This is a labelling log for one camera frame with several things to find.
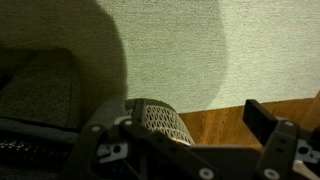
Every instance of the beige wall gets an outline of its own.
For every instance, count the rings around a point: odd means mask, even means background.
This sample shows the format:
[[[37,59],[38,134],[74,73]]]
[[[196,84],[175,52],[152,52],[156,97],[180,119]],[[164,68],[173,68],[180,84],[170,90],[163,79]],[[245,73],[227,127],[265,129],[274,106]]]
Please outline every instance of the beige wall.
[[[320,89],[317,0],[7,0],[0,14],[1,45],[79,58],[91,109],[117,92],[189,112]]]

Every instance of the wooden floor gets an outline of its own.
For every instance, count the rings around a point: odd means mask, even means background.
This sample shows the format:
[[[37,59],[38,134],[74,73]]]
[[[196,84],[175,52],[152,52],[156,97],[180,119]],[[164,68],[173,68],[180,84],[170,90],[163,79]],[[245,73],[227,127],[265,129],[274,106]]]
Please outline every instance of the wooden floor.
[[[264,103],[275,116],[288,118],[312,130],[320,124],[320,92],[315,98]],[[196,144],[261,145],[242,122],[243,106],[180,114]]]

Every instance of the textured wall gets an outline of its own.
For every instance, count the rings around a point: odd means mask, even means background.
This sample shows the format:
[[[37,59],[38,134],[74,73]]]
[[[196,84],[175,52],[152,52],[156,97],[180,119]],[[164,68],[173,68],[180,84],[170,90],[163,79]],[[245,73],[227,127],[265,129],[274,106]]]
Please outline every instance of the textured wall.
[[[2,46],[65,47],[78,57],[88,113],[111,94],[188,112],[320,89],[317,0],[2,0],[0,8]]]

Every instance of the hole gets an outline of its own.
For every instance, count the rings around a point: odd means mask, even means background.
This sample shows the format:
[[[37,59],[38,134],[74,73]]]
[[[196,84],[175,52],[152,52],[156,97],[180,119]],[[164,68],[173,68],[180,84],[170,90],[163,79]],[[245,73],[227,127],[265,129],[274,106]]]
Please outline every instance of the hole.
[[[177,148],[170,148],[170,151],[175,153],[175,152],[177,152]]]
[[[307,154],[309,152],[309,149],[306,147],[301,147],[301,148],[299,148],[298,151],[300,154]]]
[[[287,141],[285,139],[280,139],[280,142],[287,143]]]
[[[113,152],[114,153],[119,153],[121,151],[121,147],[120,146],[116,146],[113,148]]]
[[[281,149],[281,148],[277,148],[276,150],[278,153],[283,153],[283,149]]]
[[[163,140],[162,138],[158,138],[158,142],[159,142],[159,143],[163,143],[164,140]]]

